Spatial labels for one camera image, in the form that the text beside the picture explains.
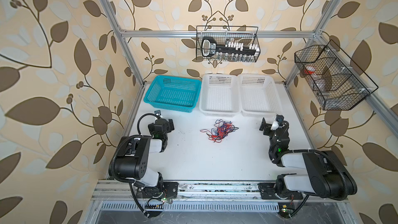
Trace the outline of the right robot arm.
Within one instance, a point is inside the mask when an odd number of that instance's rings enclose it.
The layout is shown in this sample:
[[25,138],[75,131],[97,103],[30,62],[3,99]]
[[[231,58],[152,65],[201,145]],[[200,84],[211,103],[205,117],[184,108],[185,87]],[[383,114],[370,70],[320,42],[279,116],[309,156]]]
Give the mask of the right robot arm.
[[305,194],[342,201],[358,192],[355,180],[335,152],[289,149],[289,122],[282,115],[277,115],[272,123],[263,119],[259,130],[269,138],[268,156],[272,164],[304,171],[279,175],[272,186],[259,184],[263,199],[301,199]]

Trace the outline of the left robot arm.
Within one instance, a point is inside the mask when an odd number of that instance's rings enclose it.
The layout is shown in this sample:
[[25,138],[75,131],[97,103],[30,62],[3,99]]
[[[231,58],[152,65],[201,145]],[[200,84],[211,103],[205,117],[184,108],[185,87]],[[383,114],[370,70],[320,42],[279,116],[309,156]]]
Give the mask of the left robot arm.
[[[148,124],[149,135],[142,135],[140,124],[144,117],[154,117]],[[160,111],[142,115],[137,121],[137,135],[124,136],[110,161],[108,174],[113,179],[129,183],[141,190],[145,198],[165,198],[167,188],[163,176],[149,168],[151,153],[162,153],[168,145],[168,134],[174,131],[172,119],[164,119]]]

